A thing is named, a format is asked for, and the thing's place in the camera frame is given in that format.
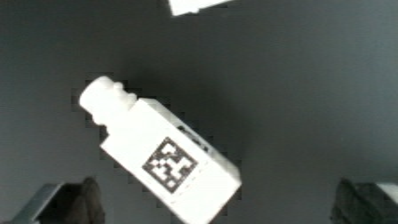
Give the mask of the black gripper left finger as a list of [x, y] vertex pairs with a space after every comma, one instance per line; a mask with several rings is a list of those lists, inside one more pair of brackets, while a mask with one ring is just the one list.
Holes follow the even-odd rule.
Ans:
[[15, 224], [106, 224], [102, 190], [93, 177], [81, 183], [43, 185], [15, 216]]

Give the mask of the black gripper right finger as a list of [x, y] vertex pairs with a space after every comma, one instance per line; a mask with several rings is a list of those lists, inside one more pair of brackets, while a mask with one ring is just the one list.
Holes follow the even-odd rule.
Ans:
[[342, 179], [331, 210], [333, 224], [398, 224], [398, 184]]

